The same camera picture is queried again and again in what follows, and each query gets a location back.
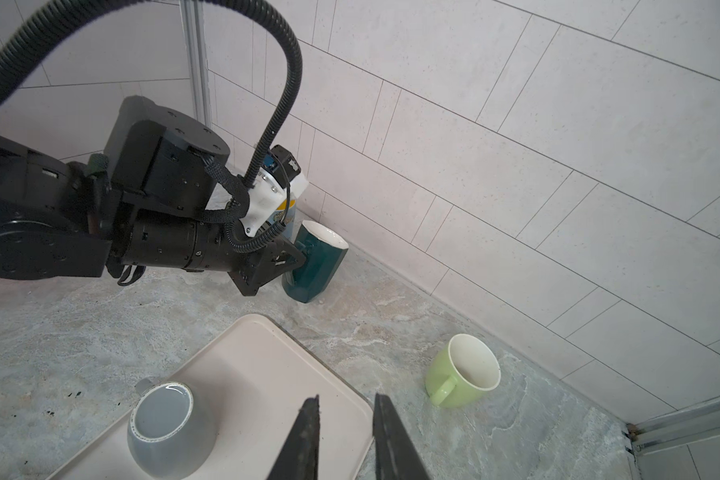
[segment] dark green mug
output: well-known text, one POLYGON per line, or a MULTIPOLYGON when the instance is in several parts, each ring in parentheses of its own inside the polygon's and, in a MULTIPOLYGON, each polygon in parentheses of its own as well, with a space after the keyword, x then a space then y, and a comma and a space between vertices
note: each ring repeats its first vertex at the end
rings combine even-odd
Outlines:
POLYGON ((293 242, 307 262, 282 276, 282 288, 288 296, 308 303, 328 286, 349 245, 336 232, 311 220, 304 220, 293 242))

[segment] countertop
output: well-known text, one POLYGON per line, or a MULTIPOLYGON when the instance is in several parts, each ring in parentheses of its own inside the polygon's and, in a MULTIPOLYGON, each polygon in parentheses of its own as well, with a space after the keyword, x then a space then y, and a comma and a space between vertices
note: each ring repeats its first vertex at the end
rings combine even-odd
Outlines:
MULTIPOLYGON (((279 279, 243 297, 227 274, 147 269, 99 279, 0 279, 0 478, 45 478, 240 316, 268 316, 372 400, 392 398, 432 479, 631 478, 622 425, 475 324, 351 248, 302 304, 279 279), (499 388, 459 409, 424 373, 455 333, 486 341, 499 388)), ((374 478, 373 447, 359 478, 374 478)))

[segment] green mug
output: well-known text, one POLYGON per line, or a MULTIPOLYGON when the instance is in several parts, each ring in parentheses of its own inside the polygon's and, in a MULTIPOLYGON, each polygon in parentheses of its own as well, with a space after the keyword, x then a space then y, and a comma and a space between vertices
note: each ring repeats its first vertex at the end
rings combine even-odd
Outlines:
POLYGON ((302 303, 308 303, 328 286, 349 244, 336 232, 311 220, 304 220, 293 242, 307 261, 282 275, 282 289, 302 303))
POLYGON ((496 355, 480 339, 459 333, 432 360, 424 384, 432 405, 452 408, 474 402, 500 380, 496 355))

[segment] light green mug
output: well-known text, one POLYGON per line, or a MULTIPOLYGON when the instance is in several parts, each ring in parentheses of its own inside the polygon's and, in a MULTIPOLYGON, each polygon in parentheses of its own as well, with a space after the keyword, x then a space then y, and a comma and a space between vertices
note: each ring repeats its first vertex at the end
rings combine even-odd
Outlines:
POLYGON ((459 333, 432 360, 424 384, 432 405, 453 408, 474 402, 500 380, 496 355, 480 339, 459 333))

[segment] robotic arm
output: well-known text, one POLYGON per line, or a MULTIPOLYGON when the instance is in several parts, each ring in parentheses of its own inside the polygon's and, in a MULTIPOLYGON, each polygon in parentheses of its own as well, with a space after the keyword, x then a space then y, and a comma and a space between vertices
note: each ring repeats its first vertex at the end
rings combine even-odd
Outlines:
MULTIPOLYGON (((138 1, 53 0, 42 7, 0 51, 0 103, 78 28, 138 1)), ((168 266, 228 272, 252 296, 304 264, 280 235, 285 215, 262 227, 308 185, 288 150, 270 149, 301 81, 296 36, 263 0, 213 3, 261 24, 288 59, 286 88, 246 175, 225 168, 230 149, 216 133, 144 97, 124 100, 104 153, 87 165, 64 164, 0 137, 0 277, 101 276, 106 266, 124 286, 147 266, 168 266), (217 183, 230 201, 223 210, 205 210, 217 183)))

